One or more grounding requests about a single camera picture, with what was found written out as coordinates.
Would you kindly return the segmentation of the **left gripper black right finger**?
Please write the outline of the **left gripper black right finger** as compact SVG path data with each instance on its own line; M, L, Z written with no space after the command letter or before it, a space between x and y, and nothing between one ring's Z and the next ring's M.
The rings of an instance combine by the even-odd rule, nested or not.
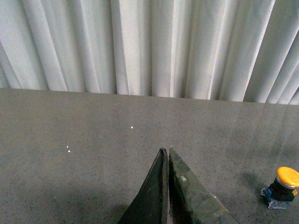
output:
M178 153L169 149L170 213L174 224L237 224Z

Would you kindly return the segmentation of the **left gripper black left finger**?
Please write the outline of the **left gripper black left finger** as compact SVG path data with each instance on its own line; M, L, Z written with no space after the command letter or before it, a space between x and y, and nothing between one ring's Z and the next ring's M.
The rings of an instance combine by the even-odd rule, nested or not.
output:
M169 160L165 148L159 149L151 168L120 224L165 224L168 210Z

